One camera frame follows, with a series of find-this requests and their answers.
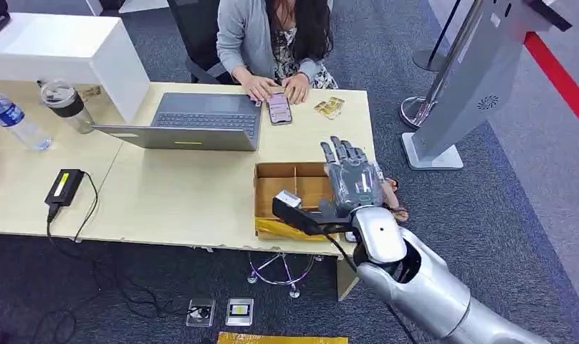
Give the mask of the person's right hand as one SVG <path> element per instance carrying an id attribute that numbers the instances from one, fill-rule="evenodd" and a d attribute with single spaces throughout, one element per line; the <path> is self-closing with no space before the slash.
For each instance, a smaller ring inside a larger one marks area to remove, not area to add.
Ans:
<path id="1" fill-rule="evenodd" d="M 256 75 L 247 75 L 240 83 L 250 97 L 261 102 L 268 102 L 278 87 L 275 81 Z"/>

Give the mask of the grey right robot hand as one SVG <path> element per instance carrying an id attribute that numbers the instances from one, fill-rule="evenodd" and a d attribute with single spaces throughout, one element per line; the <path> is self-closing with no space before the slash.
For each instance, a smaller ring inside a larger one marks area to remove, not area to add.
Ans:
<path id="1" fill-rule="evenodd" d="M 381 206 L 383 188 L 375 165 L 349 141 L 334 135 L 330 139 L 320 143 L 332 190 L 330 199 L 320 199 L 321 214 L 345 218 L 364 206 Z"/>

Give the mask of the person's left hand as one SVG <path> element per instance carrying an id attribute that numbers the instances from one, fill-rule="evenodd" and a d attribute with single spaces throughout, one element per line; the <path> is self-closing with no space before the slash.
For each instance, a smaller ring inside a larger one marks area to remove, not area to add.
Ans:
<path id="1" fill-rule="evenodd" d="M 303 103 L 308 95 L 310 89 L 310 81 L 302 72 L 283 79 L 282 86 L 284 88 L 284 96 L 290 104 Z"/>

